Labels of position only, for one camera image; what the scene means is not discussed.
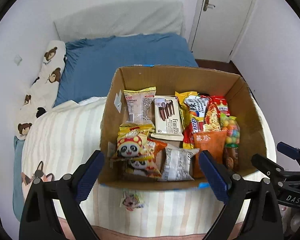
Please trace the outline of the grey newspaper print packet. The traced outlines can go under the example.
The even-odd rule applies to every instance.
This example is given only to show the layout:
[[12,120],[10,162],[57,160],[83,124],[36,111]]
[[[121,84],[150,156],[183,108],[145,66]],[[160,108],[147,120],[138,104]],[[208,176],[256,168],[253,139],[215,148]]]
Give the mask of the grey newspaper print packet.
[[160,181],[194,180],[190,175],[192,158],[199,153],[198,148],[184,149],[173,146],[165,148],[166,159],[161,171]]

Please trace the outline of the pink striped cat blanket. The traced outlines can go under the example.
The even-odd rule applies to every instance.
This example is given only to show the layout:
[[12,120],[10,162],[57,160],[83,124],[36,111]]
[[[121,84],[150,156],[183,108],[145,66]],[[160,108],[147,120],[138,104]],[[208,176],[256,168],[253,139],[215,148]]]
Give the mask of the pink striped cat blanket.
[[[42,116],[26,140],[14,140],[13,211],[21,218],[35,173],[59,179],[100,148],[106,98],[69,101]],[[211,188],[135,191],[96,183],[80,204],[95,230],[136,237],[180,237],[206,233],[223,204]]]

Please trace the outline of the red spicy snack packet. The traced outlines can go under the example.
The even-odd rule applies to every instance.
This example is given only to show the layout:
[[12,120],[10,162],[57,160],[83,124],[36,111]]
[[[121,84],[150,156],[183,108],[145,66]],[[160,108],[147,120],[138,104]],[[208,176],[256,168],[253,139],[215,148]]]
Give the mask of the red spicy snack packet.
[[228,102],[225,97],[212,95],[210,96],[212,103],[217,107],[218,116],[221,114],[225,114],[226,116],[230,116],[230,109],[228,106]]

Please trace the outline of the yellow panda snack bag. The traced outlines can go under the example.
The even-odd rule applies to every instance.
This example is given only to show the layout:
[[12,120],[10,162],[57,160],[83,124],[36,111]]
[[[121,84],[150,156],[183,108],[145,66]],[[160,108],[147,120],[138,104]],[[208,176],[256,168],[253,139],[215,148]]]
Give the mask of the yellow panda snack bag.
[[113,161],[122,161],[151,156],[148,136],[154,129],[155,126],[153,124],[121,124],[117,133],[116,151],[111,159]]

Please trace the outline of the small white cartoon packet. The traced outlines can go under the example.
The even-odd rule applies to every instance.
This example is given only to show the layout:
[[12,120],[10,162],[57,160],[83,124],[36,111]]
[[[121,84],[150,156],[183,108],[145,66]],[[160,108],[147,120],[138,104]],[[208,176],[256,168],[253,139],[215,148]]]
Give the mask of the small white cartoon packet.
[[133,190],[124,190],[120,200],[120,207],[128,211],[144,208],[145,201],[143,194]]

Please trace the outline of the orange panda snack bag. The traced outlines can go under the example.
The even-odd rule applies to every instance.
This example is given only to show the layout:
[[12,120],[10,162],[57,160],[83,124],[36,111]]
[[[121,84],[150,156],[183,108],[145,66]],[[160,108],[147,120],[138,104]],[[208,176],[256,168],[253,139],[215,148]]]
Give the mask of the orange panda snack bag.
[[127,161],[125,173],[148,178],[161,178],[161,172],[156,165],[157,154],[167,147],[167,143],[158,140],[147,140],[147,155]]

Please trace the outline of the blue bed sheet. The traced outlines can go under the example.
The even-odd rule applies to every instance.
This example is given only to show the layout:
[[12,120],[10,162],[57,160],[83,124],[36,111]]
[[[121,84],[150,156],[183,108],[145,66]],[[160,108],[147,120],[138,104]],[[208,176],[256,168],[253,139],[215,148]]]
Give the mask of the blue bed sheet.
[[[65,46],[65,68],[57,98],[52,109],[42,116],[47,116],[59,105],[69,101],[79,103],[94,97],[107,99],[113,75],[120,67],[197,66],[186,40],[173,33],[82,39],[65,43]],[[42,116],[34,122],[25,140]],[[33,175],[33,180],[36,178],[55,180],[46,180],[39,173]]]

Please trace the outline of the brown round snack packet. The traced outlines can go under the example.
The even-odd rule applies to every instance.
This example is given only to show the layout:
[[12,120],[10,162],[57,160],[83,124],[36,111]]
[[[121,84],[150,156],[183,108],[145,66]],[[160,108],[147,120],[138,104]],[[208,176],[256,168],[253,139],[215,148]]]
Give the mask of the brown round snack packet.
[[238,171],[238,148],[237,147],[225,147],[223,152],[223,164],[228,170]]

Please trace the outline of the colourful candy ball bag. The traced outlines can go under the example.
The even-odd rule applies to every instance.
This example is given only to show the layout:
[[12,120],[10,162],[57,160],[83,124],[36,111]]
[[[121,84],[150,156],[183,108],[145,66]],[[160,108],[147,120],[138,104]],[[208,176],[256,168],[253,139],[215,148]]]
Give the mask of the colourful candy ball bag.
[[220,114],[220,126],[226,131],[225,147],[238,148],[240,142],[240,128],[235,116]]

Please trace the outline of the bear print pillow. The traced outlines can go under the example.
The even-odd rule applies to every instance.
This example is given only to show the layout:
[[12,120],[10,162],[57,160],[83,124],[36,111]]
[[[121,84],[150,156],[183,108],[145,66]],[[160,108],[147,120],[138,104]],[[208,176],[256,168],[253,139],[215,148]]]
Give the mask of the bear print pillow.
[[34,122],[52,109],[65,68],[66,46],[63,41],[49,42],[40,72],[25,94],[24,104],[15,122],[15,136],[25,140]]

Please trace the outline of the cardboard milk box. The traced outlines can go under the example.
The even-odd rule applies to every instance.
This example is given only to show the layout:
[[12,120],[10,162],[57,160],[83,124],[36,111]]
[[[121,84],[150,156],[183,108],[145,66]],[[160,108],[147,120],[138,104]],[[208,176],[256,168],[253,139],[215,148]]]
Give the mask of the cardboard milk box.
[[257,107],[242,77],[211,69],[178,66],[119,68],[102,120],[106,161],[98,182],[137,190],[197,187],[205,180],[199,156],[208,150],[217,163],[237,151],[241,176],[255,171],[251,158],[268,147]]

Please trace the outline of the orange snack packet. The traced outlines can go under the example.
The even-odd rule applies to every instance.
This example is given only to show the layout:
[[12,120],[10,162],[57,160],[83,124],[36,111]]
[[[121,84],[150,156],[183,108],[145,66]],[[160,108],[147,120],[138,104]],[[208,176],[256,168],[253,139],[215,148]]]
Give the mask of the orange snack packet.
[[222,131],[201,131],[194,133],[194,148],[198,148],[199,152],[209,151],[214,160],[221,164],[223,156],[223,148],[226,141],[226,130]]

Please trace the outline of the yellow instant noodle packet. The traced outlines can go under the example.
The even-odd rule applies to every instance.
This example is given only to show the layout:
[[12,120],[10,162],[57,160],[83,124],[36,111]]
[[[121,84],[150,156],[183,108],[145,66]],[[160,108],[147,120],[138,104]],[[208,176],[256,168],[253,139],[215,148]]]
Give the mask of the yellow instant noodle packet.
[[183,148],[194,148],[194,134],[220,131],[218,109],[212,97],[198,92],[175,92],[183,128]]

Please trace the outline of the white Franzzi wafer packet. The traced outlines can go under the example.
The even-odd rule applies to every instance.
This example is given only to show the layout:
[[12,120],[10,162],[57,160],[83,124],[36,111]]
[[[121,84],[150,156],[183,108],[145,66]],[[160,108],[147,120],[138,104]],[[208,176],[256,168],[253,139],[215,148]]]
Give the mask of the white Franzzi wafer packet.
[[172,96],[154,97],[155,132],[151,137],[168,141],[183,141],[183,129],[177,99]]

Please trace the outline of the pale pastry packet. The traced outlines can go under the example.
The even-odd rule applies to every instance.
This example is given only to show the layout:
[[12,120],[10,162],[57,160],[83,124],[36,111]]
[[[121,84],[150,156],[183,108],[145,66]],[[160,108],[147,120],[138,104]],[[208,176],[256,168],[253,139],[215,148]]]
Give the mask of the pale pastry packet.
[[151,125],[154,127],[153,122],[148,116],[148,111],[150,110],[156,92],[156,87],[123,91],[128,107],[128,123]]

